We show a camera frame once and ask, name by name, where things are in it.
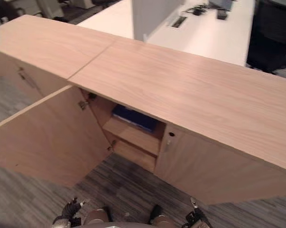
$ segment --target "desk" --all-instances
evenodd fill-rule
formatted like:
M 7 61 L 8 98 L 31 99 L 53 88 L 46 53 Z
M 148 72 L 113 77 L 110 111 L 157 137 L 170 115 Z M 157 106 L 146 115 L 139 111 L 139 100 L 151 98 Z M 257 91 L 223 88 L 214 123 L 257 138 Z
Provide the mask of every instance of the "desk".
M 78 26 L 133 39 L 132 1 L 117 2 Z
M 202 0 L 188 0 L 177 12 L 180 14 L 181 11 L 201 3 Z M 186 14 L 188 19 L 180 28 L 169 27 L 171 19 L 167 19 L 149 37 L 147 43 L 244 66 L 254 4 L 254 0 L 234 2 L 226 21 L 216 19 L 216 10 L 210 10 L 199 17 Z M 133 38 L 131 0 L 123 0 L 78 25 Z

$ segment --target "wooden shelf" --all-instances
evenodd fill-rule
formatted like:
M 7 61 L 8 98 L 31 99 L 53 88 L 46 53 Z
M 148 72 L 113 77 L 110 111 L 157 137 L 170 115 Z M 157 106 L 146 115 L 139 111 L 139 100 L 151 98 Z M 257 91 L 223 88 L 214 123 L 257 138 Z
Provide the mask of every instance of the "wooden shelf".
M 148 133 L 139 127 L 135 127 L 125 121 L 112 117 L 107 123 L 105 123 L 103 129 L 155 156 L 158 156 L 161 139 L 165 130 L 165 124 L 159 123 L 154 133 Z
M 156 166 L 156 158 L 152 157 L 146 152 L 126 143 L 123 141 L 118 141 L 114 145 L 114 152 L 118 155 L 128 159 L 129 161 L 136 163 L 145 170 L 154 172 Z

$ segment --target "wooden cabinet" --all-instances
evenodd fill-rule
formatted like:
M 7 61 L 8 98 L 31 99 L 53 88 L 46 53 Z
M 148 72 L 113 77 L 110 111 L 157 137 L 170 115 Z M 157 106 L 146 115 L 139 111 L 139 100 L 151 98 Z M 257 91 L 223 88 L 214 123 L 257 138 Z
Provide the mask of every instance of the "wooden cabinet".
M 0 166 L 72 186 L 115 141 L 208 204 L 286 194 L 284 78 L 28 15 L 0 26 L 0 76 L 36 101 L 0 123 Z M 116 104 L 157 129 L 114 118 Z
M 0 166 L 73 186 L 109 154 L 79 88 L 70 85 L 0 123 Z
M 24 93 L 32 102 L 43 96 L 37 89 L 35 81 L 22 70 L 14 58 L 0 52 L 0 76 L 5 77 L 19 91 Z
M 207 204 L 286 195 L 286 171 L 171 125 L 155 175 Z
M 8 79 L 32 102 L 67 85 L 62 78 L 0 52 L 0 76 Z

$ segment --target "cabinet door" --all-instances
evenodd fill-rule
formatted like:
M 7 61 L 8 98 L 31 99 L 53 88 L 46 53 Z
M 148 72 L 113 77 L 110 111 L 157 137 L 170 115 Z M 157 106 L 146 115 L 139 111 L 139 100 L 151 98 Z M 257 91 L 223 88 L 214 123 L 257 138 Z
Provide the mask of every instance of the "cabinet door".
M 73 186 L 110 152 L 77 87 L 66 86 L 0 123 L 0 166 Z
M 44 97 L 68 85 L 65 79 L 36 66 L 15 59 L 18 74 L 22 74 L 32 86 Z
M 36 83 L 23 72 L 15 63 L 15 59 L 0 53 L 0 76 L 5 77 L 10 83 L 32 101 L 38 101 L 43 95 L 37 89 Z
M 206 204 L 286 194 L 286 171 L 169 125 L 155 175 Z

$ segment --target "wooden cabinet top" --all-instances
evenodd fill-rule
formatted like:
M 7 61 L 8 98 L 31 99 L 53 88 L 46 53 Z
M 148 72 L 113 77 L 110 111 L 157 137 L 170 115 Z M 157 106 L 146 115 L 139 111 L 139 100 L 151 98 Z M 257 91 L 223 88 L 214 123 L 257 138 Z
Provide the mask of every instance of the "wooden cabinet top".
M 28 15 L 0 52 L 286 169 L 285 78 Z
M 120 38 L 69 81 L 286 169 L 285 78 Z
M 0 52 L 67 79 L 117 38 L 24 15 L 0 26 Z

